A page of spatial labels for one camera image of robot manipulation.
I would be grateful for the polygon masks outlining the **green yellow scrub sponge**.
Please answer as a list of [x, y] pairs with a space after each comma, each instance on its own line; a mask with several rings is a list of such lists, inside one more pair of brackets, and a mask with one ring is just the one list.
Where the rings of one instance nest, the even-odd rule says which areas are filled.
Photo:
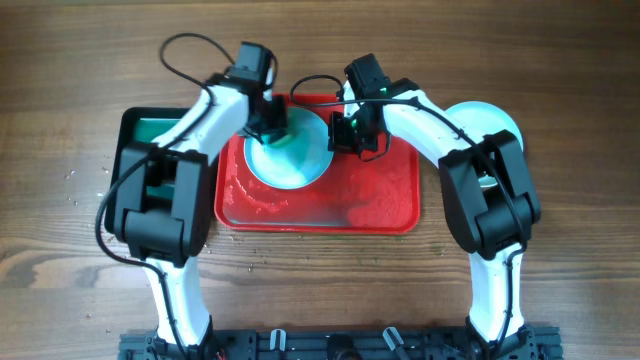
[[285, 146], [292, 139], [291, 135], [286, 131], [280, 131], [277, 133], [263, 134], [261, 140], [263, 145], [271, 148], [278, 148]]

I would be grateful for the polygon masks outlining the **white plate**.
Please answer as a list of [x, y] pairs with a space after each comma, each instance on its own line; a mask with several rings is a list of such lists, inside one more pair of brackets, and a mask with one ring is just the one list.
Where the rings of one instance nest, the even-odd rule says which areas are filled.
[[484, 135], [507, 130], [516, 137], [522, 152], [525, 152], [524, 139], [518, 125], [509, 114], [493, 104], [482, 101], [461, 102], [446, 109], [445, 114], [469, 137], [471, 130]]
[[275, 144], [249, 138], [244, 158], [250, 172], [262, 183], [280, 190], [306, 187], [329, 168], [328, 125], [314, 112], [288, 109], [287, 134]]

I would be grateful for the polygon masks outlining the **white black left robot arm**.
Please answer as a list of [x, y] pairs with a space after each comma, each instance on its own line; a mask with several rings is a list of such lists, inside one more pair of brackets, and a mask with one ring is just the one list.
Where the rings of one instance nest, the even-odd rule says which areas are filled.
[[212, 359], [220, 353], [204, 303], [198, 255], [208, 237], [216, 161], [228, 141], [254, 124], [283, 117], [285, 101], [272, 96], [272, 73], [213, 75], [189, 109], [132, 107], [121, 118], [111, 186], [96, 216], [127, 245], [112, 259], [143, 268], [158, 326], [150, 339], [122, 339], [121, 355], [158, 359]]

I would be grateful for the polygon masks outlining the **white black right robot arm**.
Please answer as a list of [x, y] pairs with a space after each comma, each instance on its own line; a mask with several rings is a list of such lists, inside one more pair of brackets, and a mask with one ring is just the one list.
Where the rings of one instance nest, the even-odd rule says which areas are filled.
[[349, 79], [337, 99], [332, 139], [355, 146], [361, 133], [384, 133], [437, 167], [447, 226], [470, 261], [469, 353], [508, 356], [525, 331], [521, 263], [541, 217], [517, 125], [498, 121], [495, 106], [443, 110], [408, 79]]

